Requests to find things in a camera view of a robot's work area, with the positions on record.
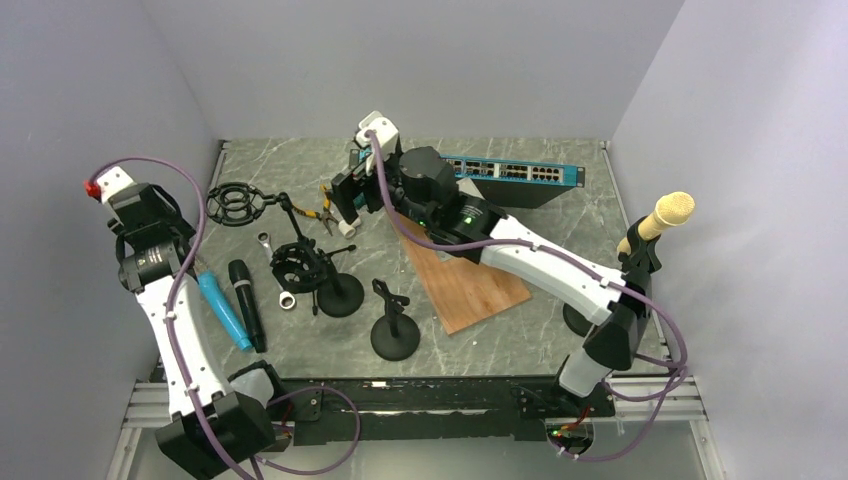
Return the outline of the wooden board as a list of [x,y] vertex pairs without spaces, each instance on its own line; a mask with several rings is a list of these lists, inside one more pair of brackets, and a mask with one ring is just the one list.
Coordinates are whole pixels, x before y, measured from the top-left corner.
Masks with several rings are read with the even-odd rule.
[[532,298],[515,275],[421,247],[398,227],[393,230],[449,335]]

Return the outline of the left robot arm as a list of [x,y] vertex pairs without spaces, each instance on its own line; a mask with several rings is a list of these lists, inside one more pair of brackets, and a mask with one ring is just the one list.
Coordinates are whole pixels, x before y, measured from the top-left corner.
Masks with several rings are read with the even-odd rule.
[[273,367],[255,362],[227,377],[201,323],[194,270],[182,272],[195,229],[160,186],[107,180],[101,202],[113,212],[119,280],[154,331],[168,382],[167,425],[155,432],[160,451],[196,479],[229,470],[225,451],[242,462],[276,441],[272,419],[287,406]]

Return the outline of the yellow handled pliers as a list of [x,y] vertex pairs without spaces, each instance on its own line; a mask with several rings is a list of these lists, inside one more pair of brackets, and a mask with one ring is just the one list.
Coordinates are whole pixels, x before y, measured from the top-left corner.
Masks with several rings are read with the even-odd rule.
[[337,225],[339,221],[335,218],[331,211],[332,200],[330,188],[327,185],[322,184],[320,186],[320,190],[323,195],[323,203],[320,210],[302,208],[295,203],[292,203],[292,210],[300,216],[319,221],[324,226],[327,233],[332,236],[333,227],[334,225]]

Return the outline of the black handheld microphone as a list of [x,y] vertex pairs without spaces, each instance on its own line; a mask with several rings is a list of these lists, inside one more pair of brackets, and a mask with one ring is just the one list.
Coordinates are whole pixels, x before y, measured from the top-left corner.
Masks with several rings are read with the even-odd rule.
[[248,338],[257,353],[266,353],[267,338],[246,263],[241,259],[230,261],[228,275],[239,303]]

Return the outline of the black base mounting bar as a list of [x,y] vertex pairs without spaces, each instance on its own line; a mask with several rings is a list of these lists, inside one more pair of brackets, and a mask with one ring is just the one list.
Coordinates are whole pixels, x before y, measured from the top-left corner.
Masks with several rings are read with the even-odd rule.
[[282,383],[271,418],[297,446],[331,442],[506,437],[541,441],[543,430],[616,414],[601,386],[585,399],[550,375],[302,378]]

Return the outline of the shock mount desk stand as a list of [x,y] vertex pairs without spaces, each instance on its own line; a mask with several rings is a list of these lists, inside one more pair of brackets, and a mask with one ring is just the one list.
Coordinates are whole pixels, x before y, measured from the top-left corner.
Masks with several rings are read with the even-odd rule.
[[314,240],[291,242],[272,251],[271,272],[283,290],[310,293],[314,314],[321,310],[330,317],[346,317],[362,305],[364,289],[356,277],[338,271],[332,256],[356,248],[349,244],[327,252],[317,247]]

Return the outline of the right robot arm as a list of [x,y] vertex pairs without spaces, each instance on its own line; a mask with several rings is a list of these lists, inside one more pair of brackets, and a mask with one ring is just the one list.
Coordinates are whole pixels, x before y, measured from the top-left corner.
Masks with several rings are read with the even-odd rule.
[[560,299],[589,330],[555,376],[551,401],[574,415],[615,370],[629,369],[648,315],[654,243],[639,239],[619,270],[594,264],[462,191],[454,163],[432,147],[369,155],[336,174],[330,198],[345,221],[362,207],[426,232],[414,243],[515,275]]

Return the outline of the blue network switch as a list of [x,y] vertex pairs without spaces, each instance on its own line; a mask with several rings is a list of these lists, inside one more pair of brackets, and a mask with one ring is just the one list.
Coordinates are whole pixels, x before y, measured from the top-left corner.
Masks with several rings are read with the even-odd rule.
[[389,153],[384,173],[391,205],[408,217],[468,204],[533,209],[585,184],[582,166],[451,155],[431,146]]

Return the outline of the blue foam microphone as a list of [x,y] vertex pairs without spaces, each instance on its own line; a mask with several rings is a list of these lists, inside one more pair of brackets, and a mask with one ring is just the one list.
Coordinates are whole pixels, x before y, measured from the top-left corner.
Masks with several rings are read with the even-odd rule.
[[221,290],[216,276],[211,272],[204,271],[197,275],[197,282],[202,296],[232,340],[233,344],[236,345],[240,351],[251,350],[253,348],[253,344],[250,341],[241,320]]

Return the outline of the tripod shock mount stand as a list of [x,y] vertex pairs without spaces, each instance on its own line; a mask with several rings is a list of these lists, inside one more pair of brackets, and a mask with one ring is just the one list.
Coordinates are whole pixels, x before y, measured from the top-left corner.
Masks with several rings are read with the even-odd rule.
[[[226,227],[242,227],[258,220],[270,206],[280,207],[288,216],[292,228],[295,232],[296,239],[292,242],[307,240],[316,240],[306,236],[296,219],[295,212],[292,210],[292,201],[287,193],[281,192],[277,194],[266,194],[257,187],[244,182],[225,182],[212,188],[207,194],[205,212],[209,219],[213,222]],[[257,235],[257,240],[265,251],[268,258],[269,269],[272,251],[276,250],[280,245],[274,248],[271,245],[270,235],[262,232]],[[283,309],[291,309],[293,307],[290,298],[295,295],[282,289],[275,279],[278,287],[281,290],[280,305]]]

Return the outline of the clip desk mic stand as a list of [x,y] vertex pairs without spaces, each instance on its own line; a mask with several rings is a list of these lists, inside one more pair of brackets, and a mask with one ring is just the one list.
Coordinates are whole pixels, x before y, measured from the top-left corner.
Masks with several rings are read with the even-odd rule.
[[381,279],[373,279],[372,288],[384,302],[384,313],[372,326],[371,346],[384,360],[403,361],[418,349],[421,340],[418,324],[404,313],[411,300],[392,293]]

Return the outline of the yellow foam microphone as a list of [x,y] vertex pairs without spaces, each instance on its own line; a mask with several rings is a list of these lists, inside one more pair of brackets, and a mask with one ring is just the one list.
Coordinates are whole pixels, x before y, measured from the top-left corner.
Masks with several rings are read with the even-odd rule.
[[[679,227],[688,222],[694,214],[696,202],[686,192],[675,191],[660,197],[653,210],[629,226],[635,229],[635,235],[639,240],[650,241],[661,236],[666,230]],[[635,249],[635,240],[629,240],[630,230],[619,242],[616,254],[629,255]]]

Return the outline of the right clip mic stand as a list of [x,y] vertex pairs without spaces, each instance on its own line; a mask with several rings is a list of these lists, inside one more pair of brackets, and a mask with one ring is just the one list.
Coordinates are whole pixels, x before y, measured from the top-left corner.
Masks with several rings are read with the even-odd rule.
[[[644,270],[648,274],[653,274],[662,268],[662,263],[656,253],[656,243],[660,239],[660,234],[647,239],[646,234],[643,234],[640,230],[644,224],[648,227],[654,226],[651,215],[642,217],[629,227],[624,238],[629,246],[629,252],[626,253],[625,249],[621,248],[618,253],[618,260],[626,275],[635,270]],[[594,327],[582,314],[568,304],[563,305],[562,315],[567,327],[580,337],[586,337]]]

